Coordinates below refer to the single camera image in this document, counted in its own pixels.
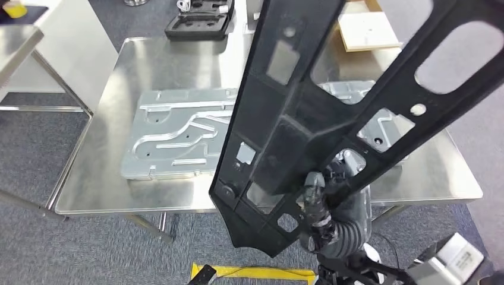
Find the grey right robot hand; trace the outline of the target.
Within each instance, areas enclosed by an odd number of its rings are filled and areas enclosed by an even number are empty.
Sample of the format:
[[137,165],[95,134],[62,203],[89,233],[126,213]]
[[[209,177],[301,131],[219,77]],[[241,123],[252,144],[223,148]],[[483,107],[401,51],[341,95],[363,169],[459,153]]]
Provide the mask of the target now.
[[300,234],[301,245],[312,253],[342,258],[364,247],[371,235],[370,188],[351,194],[335,208],[325,195],[364,170],[366,161],[344,149],[322,172],[310,172],[303,186],[302,201],[308,230]]

